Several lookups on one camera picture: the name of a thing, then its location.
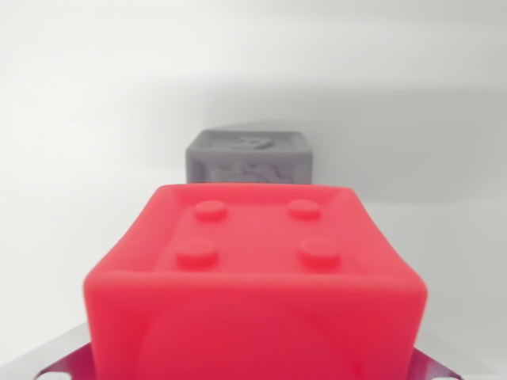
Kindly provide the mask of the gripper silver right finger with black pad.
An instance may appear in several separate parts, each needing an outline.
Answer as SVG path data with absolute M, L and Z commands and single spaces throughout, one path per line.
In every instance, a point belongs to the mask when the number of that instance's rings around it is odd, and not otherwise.
M 445 345 L 421 346 L 411 359 L 412 379 L 464 379 L 472 368 L 472 358 Z

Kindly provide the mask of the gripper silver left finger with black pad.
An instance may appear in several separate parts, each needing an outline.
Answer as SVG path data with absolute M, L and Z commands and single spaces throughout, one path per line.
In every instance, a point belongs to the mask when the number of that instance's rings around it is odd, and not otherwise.
M 96 379 L 86 322 L 2 365 L 1 379 L 38 379 L 49 372 Z

